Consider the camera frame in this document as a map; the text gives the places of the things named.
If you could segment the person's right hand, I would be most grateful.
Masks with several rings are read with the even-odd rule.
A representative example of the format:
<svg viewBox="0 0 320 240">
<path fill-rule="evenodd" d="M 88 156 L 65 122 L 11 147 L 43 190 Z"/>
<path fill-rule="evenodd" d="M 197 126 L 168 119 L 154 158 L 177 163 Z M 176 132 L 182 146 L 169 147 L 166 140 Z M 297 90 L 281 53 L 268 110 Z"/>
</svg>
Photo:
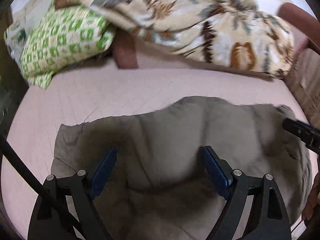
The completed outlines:
<svg viewBox="0 0 320 240">
<path fill-rule="evenodd" d="M 302 211 L 302 220 L 309 220 L 313 216 L 314 208 L 319 204 L 319 186 L 320 186 L 320 175 L 319 172 L 316 174 L 313 185 L 308 196 L 306 205 Z"/>
</svg>

